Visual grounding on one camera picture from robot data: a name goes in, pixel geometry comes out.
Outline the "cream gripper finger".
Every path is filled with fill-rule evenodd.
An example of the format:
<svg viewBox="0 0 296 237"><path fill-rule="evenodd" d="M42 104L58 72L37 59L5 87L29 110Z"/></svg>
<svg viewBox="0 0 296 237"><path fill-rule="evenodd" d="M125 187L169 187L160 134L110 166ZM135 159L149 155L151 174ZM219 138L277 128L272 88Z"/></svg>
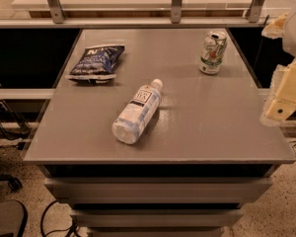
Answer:
<svg viewBox="0 0 296 237"><path fill-rule="evenodd" d="M287 66L278 65L273 72L259 121L277 126L296 111L296 58Z"/></svg>
<svg viewBox="0 0 296 237"><path fill-rule="evenodd" d="M287 13L284 13L276 18L274 21L263 28L261 35L268 39L282 38L286 18Z"/></svg>

